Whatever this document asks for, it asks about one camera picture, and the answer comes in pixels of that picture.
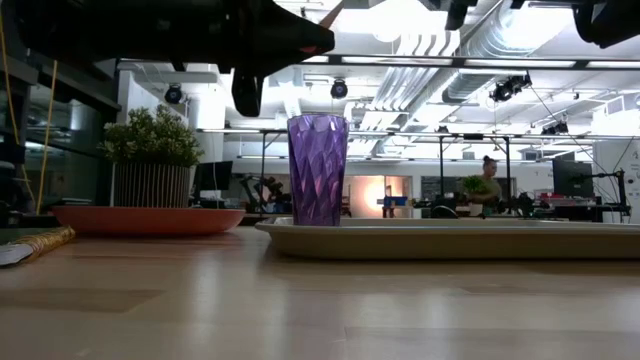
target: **potted plant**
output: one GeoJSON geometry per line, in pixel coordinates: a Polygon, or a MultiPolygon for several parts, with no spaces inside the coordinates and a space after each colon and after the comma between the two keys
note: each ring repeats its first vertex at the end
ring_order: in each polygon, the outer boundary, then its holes
{"type": "Polygon", "coordinates": [[[129,111],[126,124],[106,124],[99,145],[115,164],[114,205],[187,207],[190,167],[203,154],[193,131],[167,106],[129,111]]]}
{"type": "MultiPolygon", "coordinates": [[[[478,175],[467,176],[462,180],[462,187],[468,196],[470,195],[485,195],[490,192],[486,183],[478,175]]],[[[469,204],[469,216],[478,216],[482,214],[482,204],[469,204]]]]}

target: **rolled mat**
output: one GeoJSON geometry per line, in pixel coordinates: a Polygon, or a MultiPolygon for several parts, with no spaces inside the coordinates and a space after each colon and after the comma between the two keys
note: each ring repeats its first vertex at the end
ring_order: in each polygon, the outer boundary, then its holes
{"type": "Polygon", "coordinates": [[[28,235],[20,234],[21,236],[15,241],[1,245],[0,266],[33,261],[68,243],[76,235],[75,231],[68,226],[40,231],[28,235]]]}

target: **red plate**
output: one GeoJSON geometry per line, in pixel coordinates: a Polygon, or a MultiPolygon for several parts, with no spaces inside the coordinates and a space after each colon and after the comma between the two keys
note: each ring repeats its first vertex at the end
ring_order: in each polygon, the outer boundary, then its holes
{"type": "Polygon", "coordinates": [[[236,227],[244,210],[56,206],[62,225],[82,234],[210,235],[236,227]]]}

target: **woman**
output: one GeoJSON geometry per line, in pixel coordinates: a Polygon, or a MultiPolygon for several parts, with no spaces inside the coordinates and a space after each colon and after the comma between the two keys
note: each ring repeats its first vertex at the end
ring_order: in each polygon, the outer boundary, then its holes
{"type": "Polygon", "coordinates": [[[471,194],[471,201],[476,204],[483,204],[485,205],[485,208],[493,208],[502,197],[502,188],[500,187],[500,184],[498,184],[498,182],[493,178],[494,176],[496,176],[498,163],[488,156],[485,156],[483,160],[483,173],[481,178],[484,181],[487,189],[489,189],[489,192],[485,194],[471,194]]]}

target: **striped planter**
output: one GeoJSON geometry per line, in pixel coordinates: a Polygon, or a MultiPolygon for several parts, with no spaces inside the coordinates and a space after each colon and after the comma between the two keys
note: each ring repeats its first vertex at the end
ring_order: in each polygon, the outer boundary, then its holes
{"type": "Polygon", "coordinates": [[[186,208],[190,190],[187,167],[155,164],[115,166],[115,206],[186,208]]]}

